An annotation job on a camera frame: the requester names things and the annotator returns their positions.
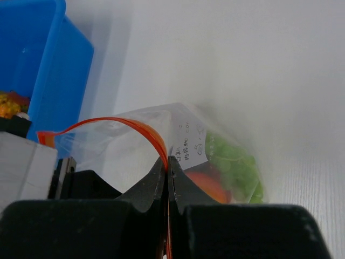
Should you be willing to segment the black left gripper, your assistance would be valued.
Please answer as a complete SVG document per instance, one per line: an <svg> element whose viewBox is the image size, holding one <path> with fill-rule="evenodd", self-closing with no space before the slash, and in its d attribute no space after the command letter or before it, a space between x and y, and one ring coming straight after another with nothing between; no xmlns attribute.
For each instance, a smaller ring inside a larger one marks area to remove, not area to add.
<svg viewBox="0 0 345 259"><path fill-rule="evenodd" d="M1 200L115 199L121 193L73 158L26 139L31 121L1 118Z"/></svg>

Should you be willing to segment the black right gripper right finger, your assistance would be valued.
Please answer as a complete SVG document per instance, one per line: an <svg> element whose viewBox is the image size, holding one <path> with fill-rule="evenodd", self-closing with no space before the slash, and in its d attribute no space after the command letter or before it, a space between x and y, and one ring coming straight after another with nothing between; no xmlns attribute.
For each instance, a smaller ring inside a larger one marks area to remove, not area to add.
<svg viewBox="0 0 345 259"><path fill-rule="evenodd" d="M220 204L168 161L167 258L330 258L304 207Z"/></svg>

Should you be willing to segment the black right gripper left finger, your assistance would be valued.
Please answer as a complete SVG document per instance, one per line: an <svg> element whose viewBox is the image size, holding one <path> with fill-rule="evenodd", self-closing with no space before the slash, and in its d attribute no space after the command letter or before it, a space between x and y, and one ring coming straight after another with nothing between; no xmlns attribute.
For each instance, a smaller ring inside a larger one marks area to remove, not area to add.
<svg viewBox="0 0 345 259"><path fill-rule="evenodd" d="M114 199L21 200L1 213L1 258L162 258L161 159Z"/></svg>

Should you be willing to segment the fake orange peach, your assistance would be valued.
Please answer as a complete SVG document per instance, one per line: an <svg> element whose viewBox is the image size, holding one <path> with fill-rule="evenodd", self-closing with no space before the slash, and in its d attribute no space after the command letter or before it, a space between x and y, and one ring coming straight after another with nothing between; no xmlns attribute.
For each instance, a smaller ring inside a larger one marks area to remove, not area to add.
<svg viewBox="0 0 345 259"><path fill-rule="evenodd" d="M231 194L224 190L221 184L209 175L201 172L186 172L186 175L215 201L223 204L231 202Z"/></svg>

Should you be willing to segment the clear zip top bag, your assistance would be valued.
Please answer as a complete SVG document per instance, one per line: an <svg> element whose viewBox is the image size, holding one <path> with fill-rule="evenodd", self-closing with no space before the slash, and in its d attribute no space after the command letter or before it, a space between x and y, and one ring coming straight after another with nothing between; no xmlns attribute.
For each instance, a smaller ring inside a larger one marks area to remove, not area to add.
<svg viewBox="0 0 345 259"><path fill-rule="evenodd" d="M41 144L57 149L60 158L72 157L77 164L88 166L94 172L97 159L110 164L111 169L124 172L140 159L148 161L149 150L155 149L155 159L162 160L165 170L164 252L167 254L168 159L175 157L185 175L201 172L220 183L219 172L211 167L205 154L208 131L239 145L180 103L87 119L61 132L39 131L37 137Z"/></svg>

